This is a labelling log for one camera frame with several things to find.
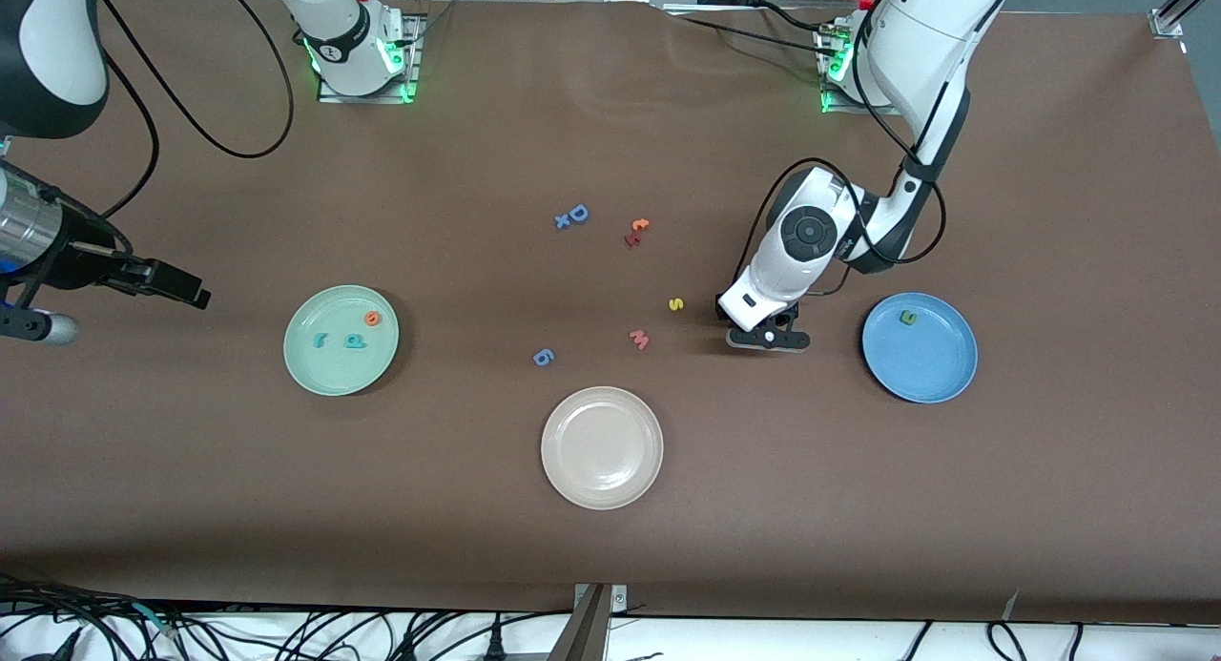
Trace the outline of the brown metal post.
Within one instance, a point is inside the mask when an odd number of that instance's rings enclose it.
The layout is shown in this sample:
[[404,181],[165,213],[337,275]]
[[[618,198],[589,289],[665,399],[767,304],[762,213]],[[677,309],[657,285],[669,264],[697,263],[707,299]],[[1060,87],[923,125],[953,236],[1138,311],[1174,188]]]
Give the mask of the brown metal post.
[[610,584],[585,586],[547,661],[604,661],[613,604]]

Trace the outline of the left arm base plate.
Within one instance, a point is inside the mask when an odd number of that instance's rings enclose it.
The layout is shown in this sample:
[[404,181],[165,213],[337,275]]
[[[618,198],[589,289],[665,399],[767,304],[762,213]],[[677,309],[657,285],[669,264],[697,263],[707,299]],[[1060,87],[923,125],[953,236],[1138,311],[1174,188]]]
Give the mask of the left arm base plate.
[[860,49],[864,17],[864,10],[855,10],[813,31],[814,48],[821,51],[818,75],[824,112],[866,114],[869,106],[880,112],[891,105],[873,78],[868,53]]

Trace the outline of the light green plate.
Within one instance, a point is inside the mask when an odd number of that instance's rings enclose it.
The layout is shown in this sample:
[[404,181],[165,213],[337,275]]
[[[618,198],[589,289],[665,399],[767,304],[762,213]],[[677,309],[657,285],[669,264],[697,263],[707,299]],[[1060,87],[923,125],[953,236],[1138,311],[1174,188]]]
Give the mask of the light green plate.
[[[370,327],[363,314],[379,310],[383,321]],[[328,334],[324,348],[311,338]],[[368,347],[347,349],[350,332],[363,335]],[[361,283],[339,283],[305,301],[289,319],[282,343],[289,376],[302,389],[326,397],[361,392],[377,382],[400,349],[400,323],[389,301]]]

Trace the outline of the blue plate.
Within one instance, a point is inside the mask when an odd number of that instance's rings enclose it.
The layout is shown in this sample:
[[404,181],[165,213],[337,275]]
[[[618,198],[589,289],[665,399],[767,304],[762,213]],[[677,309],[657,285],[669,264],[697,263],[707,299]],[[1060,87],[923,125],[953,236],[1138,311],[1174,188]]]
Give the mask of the blue plate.
[[[919,321],[904,325],[902,310],[919,313]],[[980,347],[963,314],[919,292],[878,301],[860,331],[860,352],[882,387],[919,404],[955,400],[980,365]]]

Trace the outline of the silver metal bracket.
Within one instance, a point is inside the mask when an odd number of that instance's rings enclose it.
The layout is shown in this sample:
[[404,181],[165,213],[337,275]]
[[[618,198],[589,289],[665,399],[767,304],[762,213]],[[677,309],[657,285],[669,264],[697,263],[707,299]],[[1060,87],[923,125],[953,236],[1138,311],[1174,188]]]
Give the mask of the silver metal bracket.
[[[613,584],[613,586],[608,588],[610,588],[610,616],[619,616],[628,612],[628,584]],[[589,584],[581,583],[574,586],[574,608],[578,608],[586,590],[589,590]]]

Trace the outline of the beige plate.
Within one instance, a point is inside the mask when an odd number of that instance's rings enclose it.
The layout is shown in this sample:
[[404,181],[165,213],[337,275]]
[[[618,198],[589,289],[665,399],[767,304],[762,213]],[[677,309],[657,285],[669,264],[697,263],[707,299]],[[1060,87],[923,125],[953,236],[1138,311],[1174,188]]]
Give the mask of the beige plate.
[[661,422],[636,393],[613,386],[579,390],[542,426],[545,475],[582,509],[620,509],[653,488],[665,457]]

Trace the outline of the brown paper table cover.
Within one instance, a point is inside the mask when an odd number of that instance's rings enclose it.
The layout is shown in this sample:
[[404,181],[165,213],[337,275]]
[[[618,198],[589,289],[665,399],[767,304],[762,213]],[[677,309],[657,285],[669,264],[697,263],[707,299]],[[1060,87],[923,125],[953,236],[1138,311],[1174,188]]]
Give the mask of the brown paper table cover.
[[[250,604],[567,608],[606,582],[647,616],[1013,599],[1020,619],[1221,626],[1221,156],[1143,17],[1004,13],[941,244],[803,301],[812,345],[777,354],[729,347],[714,314],[759,200],[802,156],[874,191],[901,156],[822,114],[795,50],[639,4],[465,2],[424,40],[415,103],[322,105],[283,5],[250,5],[298,98],[258,160],[201,142],[100,13],[162,143],[116,222],[212,299],[43,291],[74,345],[0,342],[0,571]],[[282,343],[339,283],[389,301],[400,349],[326,397]],[[955,400],[866,367],[867,315],[906,292],[973,330]],[[593,386],[664,436],[620,509],[571,505],[540,458],[549,412]]]

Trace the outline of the aluminium corner profile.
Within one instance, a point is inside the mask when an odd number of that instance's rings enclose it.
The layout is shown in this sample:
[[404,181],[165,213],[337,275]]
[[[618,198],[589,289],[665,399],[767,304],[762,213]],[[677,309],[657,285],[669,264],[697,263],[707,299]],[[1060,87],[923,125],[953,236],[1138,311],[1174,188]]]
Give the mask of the aluminium corner profile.
[[1183,21],[1205,1],[1208,0],[1166,0],[1160,9],[1149,12],[1151,35],[1158,39],[1181,38]]

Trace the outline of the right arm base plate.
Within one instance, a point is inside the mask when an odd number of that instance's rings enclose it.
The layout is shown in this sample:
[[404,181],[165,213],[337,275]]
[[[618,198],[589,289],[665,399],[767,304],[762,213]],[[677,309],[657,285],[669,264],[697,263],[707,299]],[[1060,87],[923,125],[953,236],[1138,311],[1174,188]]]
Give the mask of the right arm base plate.
[[422,65],[426,13],[368,1],[365,35],[348,49],[305,40],[319,76],[317,100],[337,104],[402,105],[414,101]]

